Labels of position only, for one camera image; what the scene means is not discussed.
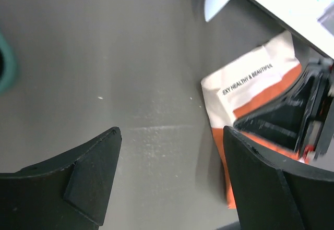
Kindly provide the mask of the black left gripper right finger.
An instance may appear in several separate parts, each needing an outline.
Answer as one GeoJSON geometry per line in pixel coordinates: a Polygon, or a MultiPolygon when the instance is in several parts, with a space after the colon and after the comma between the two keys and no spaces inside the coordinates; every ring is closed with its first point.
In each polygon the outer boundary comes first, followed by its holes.
{"type": "Polygon", "coordinates": [[[223,129],[223,147],[241,229],[333,229],[333,172],[230,126],[223,129]]]}

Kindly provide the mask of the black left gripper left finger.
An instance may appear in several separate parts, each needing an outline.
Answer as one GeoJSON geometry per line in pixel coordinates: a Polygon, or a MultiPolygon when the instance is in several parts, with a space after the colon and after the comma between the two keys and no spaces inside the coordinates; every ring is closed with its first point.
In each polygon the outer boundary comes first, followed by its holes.
{"type": "Polygon", "coordinates": [[[122,143],[112,127],[43,162],[1,174],[1,229],[98,229],[122,143]]]}

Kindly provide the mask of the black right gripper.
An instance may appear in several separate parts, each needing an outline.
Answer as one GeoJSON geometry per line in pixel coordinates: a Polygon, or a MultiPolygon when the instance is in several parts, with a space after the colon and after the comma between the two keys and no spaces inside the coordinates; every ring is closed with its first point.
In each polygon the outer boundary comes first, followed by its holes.
{"type": "Polygon", "coordinates": [[[327,153],[333,138],[333,59],[312,59],[309,67],[283,95],[233,123],[239,131],[264,138],[300,158],[327,153]]]}

